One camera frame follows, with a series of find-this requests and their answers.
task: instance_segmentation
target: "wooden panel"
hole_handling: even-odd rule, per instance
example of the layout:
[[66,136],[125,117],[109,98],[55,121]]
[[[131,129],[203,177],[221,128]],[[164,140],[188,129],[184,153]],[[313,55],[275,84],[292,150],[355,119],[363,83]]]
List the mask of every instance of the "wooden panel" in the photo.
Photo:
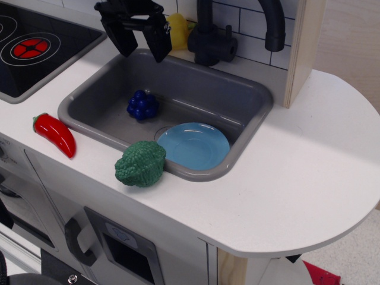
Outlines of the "wooden panel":
[[284,107],[289,108],[314,66],[326,0],[300,0],[290,55]]
[[328,0],[314,68],[347,81],[380,113],[379,0]]
[[245,285],[248,260],[218,248],[218,285]]

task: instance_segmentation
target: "red chili pepper toy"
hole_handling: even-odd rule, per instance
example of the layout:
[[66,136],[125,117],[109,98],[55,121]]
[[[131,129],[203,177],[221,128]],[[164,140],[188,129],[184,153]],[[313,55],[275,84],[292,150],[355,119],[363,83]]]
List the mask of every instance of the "red chili pepper toy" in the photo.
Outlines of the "red chili pepper toy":
[[69,158],[74,156],[77,148],[74,137],[60,120],[42,113],[33,118],[33,130],[55,144]]

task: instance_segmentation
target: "toy broccoli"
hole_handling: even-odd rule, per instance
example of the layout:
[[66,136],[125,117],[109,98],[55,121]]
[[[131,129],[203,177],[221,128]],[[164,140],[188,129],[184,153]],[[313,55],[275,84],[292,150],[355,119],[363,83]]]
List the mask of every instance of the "toy broccoli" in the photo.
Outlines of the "toy broccoli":
[[115,164],[117,180],[128,186],[148,187],[163,173],[166,151],[155,141],[139,141],[128,147]]

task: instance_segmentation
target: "floor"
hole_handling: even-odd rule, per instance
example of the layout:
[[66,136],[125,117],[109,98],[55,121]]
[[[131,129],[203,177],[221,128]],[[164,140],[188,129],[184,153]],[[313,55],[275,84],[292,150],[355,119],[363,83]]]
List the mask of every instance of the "floor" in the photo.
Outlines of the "floor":
[[341,276],[341,285],[380,284],[380,211],[373,210],[347,236],[302,259]]

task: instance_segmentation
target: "toy plate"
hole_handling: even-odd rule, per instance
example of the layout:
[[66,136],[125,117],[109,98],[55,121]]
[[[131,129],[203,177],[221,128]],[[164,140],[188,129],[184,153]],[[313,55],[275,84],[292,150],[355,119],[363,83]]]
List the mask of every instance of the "toy plate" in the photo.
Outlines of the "toy plate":
[[166,158],[192,170],[207,170],[223,161],[230,150],[227,138],[205,123],[183,123],[163,133],[157,143]]

